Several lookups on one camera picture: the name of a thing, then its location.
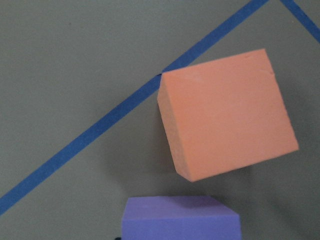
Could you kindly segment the orange foam block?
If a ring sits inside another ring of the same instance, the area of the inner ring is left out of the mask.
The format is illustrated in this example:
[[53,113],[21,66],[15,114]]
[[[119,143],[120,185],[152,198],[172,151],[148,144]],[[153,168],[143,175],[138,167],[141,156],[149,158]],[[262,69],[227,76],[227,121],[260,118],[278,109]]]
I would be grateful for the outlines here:
[[157,103],[175,170],[190,182],[299,149],[265,49],[164,72]]

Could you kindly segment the purple foam block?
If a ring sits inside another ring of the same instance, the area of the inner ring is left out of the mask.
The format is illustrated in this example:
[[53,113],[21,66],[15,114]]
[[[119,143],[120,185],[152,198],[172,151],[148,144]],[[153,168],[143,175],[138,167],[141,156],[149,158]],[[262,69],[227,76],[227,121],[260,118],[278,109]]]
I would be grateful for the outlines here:
[[240,240],[240,216],[210,196],[130,197],[123,240]]

